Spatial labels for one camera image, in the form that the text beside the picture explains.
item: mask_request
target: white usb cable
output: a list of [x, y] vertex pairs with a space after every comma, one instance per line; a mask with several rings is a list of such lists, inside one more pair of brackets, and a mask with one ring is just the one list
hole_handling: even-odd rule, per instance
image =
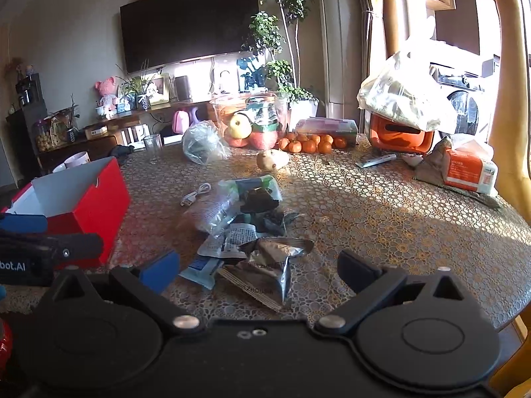
[[191, 193], [183, 197], [183, 200], [181, 200], [181, 206], [192, 205], [195, 202], [197, 195], [204, 195], [205, 193], [208, 193], [211, 189], [212, 187], [210, 186], [210, 184], [208, 184], [208, 182], [201, 184], [196, 191], [192, 191]]

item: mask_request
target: metal bolt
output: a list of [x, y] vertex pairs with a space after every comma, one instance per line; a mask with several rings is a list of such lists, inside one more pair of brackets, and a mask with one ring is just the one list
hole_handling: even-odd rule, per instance
[[237, 336], [238, 338], [243, 339], [243, 340], [248, 340], [248, 339], [252, 338], [253, 335], [252, 335], [249, 331], [239, 331], [239, 332], [236, 334], [236, 336]]
[[319, 319], [319, 324], [327, 329], [339, 329], [346, 325], [346, 321], [335, 314], [329, 314]]
[[253, 331], [254, 336], [264, 336], [265, 334], [267, 334], [267, 331], [264, 329], [254, 329]]
[[179, 329], [193, 329], [199, 326], [199, 319], [196, 316], [179, 316], [173, 319], [173, 325]]

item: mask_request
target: plant stem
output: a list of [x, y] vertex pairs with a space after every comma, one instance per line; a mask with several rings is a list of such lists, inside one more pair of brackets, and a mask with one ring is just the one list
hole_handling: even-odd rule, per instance
[[301, 84], [301, 52], [298, 47], [298, 19], [295, 23], [295, 49], [297, 50], [297, 85]]
[[286, 41], [288, 42], [289, 57], [291, 58], [291, 70], [293, 70], [293, 86], [297, 88], [297, 79], [295, 77], [295, 59], [293, 58], [293, 50], [291, 49], [291, 40], [289, 38], [288, 24], [286, 23], [286, 15], [284, 14], [284, 7], [282, 7], [282, 0], [278, 0], [280, 6], [280, 13], [282, 13], [282, 23], [284, 24], [284, 31], [286, 32]]

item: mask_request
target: pink teddy bear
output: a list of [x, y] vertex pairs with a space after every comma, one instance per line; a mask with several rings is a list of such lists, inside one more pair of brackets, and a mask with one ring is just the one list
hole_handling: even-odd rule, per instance
[[96, 82], [95, 87], [102, 96], [99, 105], [104, 107], [107, 115], [113, 114], [118, 102], [116, 97], [116, 78], [111, 76], [103, 82]]

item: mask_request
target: glass cup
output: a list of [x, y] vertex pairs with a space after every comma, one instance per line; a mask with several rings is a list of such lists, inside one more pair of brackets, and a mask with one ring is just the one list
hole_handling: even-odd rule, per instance
[[159, 133], [146, 136], [144, 138], [144, 146], [150, 163], [157, 163], [163, 158], [163, 142]]

